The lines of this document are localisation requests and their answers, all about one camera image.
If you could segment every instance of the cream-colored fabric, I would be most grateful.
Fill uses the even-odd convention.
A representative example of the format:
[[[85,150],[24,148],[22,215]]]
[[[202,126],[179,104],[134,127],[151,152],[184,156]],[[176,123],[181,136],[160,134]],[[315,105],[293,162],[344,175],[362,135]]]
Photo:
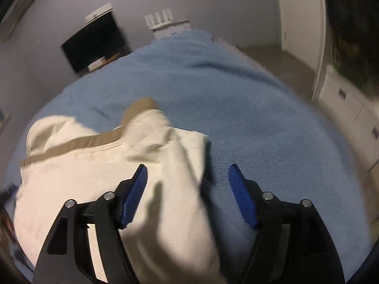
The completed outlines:
[[[28,156],[96,133],[69,116],[37,121],[27,138]],[[70,150],[21,167],[14,226],[35,265],[43,242],[64,202],[96,200],[129,179],[140,163],[148,182],[135,218],[120,231],[142,284],[224,283],[219,259],[199,197],[206,136],[169,126],[160,110],[133,117],[115,142]],[[96,275],[106,281],[94,228],[89,229]]]

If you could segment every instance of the blue blanket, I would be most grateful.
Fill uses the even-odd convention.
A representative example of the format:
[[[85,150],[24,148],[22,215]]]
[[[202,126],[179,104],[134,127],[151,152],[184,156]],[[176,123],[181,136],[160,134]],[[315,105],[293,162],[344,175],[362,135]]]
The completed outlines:
[[[44,116],[62,114],[107,131],[141,97],[153,97],[174,127],[209,136],[213,177],[204,183],[203,194],[222,271],[229,279],[240,276],[255,238],[227,182],[231,163],[281,200],[308,198],[314,203],[346,279],[363,263],[372,244],[345,140],[289,88],[227,52],[205,32],[154,41],[81,78],[29,126]],[[29,126],[9,164],[6,185],[21,183],[18,165],[26,156]]]

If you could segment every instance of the wall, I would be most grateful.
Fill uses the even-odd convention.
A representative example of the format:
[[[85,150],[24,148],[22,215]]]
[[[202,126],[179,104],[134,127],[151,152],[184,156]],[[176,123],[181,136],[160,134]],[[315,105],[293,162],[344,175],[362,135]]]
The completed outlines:
[[[43,101],[77,79],[60,46],[85,25],[86,15],[108,2],[133,49],[153,40],[143,15],[165,8],[232,44],[280,43],[277,0],[36,0],[15,34]]]
[[[0,108],[12,118],[0,135],[0,187],[7,163],[32,116],[43,102],[27,82],[31,75],[19,59],[16,39],[0,42]]]

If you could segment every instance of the black monitor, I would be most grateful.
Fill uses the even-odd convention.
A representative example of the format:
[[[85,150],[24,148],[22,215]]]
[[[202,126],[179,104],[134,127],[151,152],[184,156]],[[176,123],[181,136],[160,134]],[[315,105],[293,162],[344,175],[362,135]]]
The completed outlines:
[[[79,73],[99,58],[108,59],[125,47],[125,40],[109,12],[77,32],[62,45],[62,50]]]

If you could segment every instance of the floor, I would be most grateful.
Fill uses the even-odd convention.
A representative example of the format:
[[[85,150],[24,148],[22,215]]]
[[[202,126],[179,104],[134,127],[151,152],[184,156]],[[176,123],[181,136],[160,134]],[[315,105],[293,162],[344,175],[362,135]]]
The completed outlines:
[[[250,46],[241,50],[290,86],[301,98],[311,100],[315,72],[283,52],[280,45]]]

